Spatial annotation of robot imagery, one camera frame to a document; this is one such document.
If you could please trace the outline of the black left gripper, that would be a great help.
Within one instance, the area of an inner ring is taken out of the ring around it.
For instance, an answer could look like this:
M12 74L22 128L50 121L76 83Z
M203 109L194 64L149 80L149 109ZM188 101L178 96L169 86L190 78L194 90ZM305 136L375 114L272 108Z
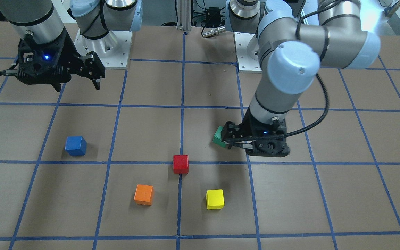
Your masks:
M243 149L240 141L229 141L232 138L244 138L250 140L280 139L273 138L287 133L287 126L284 119L272 117L268 123L257 120L250 111L247 111L242 122L237 125L233 122L226 122L221 130L221 141L224 142L226 149L233 146Z

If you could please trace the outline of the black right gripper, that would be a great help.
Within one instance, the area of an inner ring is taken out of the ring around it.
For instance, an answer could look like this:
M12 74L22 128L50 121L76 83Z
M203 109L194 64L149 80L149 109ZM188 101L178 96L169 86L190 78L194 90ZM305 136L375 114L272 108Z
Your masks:
M100 90L101 79L105 78L106 68L96 52L89 52L82 56L76 49L67 29L64 27L60 35L46 44L37 44L33 35L27 34L18 44L18 58L24 53L35 54L51 53L54 61L62 66L78 60L77 75L91 80L96 90Z

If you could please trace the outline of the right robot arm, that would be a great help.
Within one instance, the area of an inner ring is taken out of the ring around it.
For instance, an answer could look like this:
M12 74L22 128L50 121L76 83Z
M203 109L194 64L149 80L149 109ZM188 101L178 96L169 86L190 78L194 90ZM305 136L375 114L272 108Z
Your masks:
M0 0L0 11L20 36L18 58L0 76L24 84L50 84L57 92L73 75L88 78L96 90L105 77L102 58L120 48L114 31L135 32L142 24L141 0L72 0L84 47L79 53L50 0Z

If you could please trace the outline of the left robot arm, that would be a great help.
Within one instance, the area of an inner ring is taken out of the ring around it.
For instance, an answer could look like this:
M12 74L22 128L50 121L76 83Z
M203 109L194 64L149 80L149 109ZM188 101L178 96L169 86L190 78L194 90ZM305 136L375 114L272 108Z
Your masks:
M279 150L284 138L314 128L327 115L321 66L364 69L379 55L378 35L362 30L359 0L320 0L317 10L305 15L317 15L318 25L296 20L284 0L229 0L225 9L227 30L255 35L262 73L243 121L227 122L221 130L220 140L229 147L269 154ZM287 113L315 78L324 93L324 112L308 126L287 132Z

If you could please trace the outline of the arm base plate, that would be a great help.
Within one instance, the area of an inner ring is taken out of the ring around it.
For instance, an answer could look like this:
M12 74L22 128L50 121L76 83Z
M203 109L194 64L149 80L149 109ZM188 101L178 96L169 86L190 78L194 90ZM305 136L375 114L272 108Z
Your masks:
M258 59L259 45L256 35L234 33L234 41L239 72L261 73Z
M110 31L105 37L91 40L79 33L74 45L81 55L96 52L106 69L126 70L134 32Z

